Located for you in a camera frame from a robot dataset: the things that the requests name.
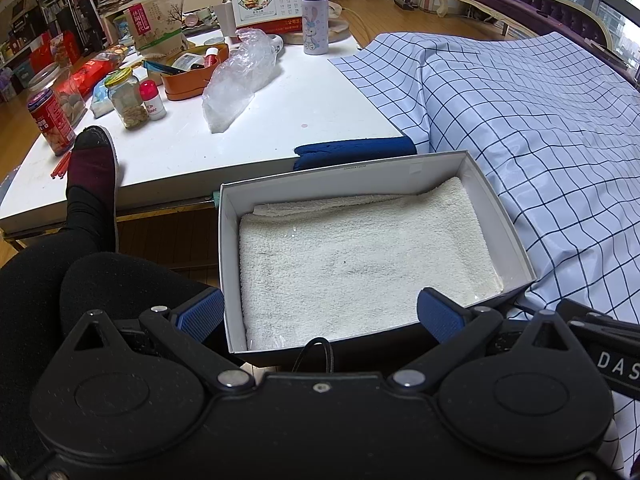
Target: white towel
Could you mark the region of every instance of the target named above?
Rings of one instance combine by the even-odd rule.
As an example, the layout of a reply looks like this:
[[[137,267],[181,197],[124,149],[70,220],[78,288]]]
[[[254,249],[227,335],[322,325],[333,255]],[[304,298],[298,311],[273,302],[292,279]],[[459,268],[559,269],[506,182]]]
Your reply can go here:
[[[259,205],[240,222],[247,348],[302,346],[417,321],[432,286],[462,305],[501,290],[457,177],[422,195]]]

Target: red can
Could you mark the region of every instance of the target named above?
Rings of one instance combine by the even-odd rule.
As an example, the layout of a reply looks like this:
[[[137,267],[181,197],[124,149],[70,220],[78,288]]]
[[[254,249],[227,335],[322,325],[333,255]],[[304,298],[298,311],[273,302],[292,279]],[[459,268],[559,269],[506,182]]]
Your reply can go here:
[[[76,133],[51,88],[29,99],[27,108],[53,153],[60,156],[74,145]]]

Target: sofa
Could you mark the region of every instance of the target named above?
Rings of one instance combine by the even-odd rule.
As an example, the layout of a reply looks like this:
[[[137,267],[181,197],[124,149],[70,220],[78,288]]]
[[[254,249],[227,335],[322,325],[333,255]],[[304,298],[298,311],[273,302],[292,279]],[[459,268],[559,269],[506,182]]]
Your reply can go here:
[[[590,10],[569,0],[459,0],[501,20],[528,36],[559,32],[583,47],[633,84],[626,64],[612,52],[611,34]],[[444,17],[448,0],[440,0],[438,15]]]

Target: white table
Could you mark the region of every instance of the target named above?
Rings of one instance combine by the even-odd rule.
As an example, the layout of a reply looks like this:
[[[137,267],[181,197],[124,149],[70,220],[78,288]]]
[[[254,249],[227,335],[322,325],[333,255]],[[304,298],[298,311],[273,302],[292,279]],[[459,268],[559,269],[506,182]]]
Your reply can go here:
[[[201,44],[216,34],[190,39]],[[129,131],[115,112],[95,120],[89,110],[76,132],[90,124],[110,131],[123,173],[119,217],[206,201],[223,182],[292,170],[293,149],[302,144],[400,135],[327,61],[356,50],[353,38],[331,44],[324,56],[307,56],[301,46],[287,45],[278,58],[277,77],[222,134],[210,133],[200,97],[167,101],[164,87],[164,119]],[[144,77],[145,70],[136,75]],[[57,162],[39,137],[4,197],[0,228],[14,246],[17,239],[64,221],[66,179],[50,177]]]

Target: person's knee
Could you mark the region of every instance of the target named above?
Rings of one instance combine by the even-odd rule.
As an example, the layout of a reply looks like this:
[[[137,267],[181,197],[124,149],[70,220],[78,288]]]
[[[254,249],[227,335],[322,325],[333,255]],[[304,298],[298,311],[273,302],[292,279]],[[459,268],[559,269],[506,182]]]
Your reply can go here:
[[[118,286],[117,269],[123,258],[116,253],[94,253],[69,267],[60,286],[60,323],[65,337],[87,310],[108,307],[107,291]]]

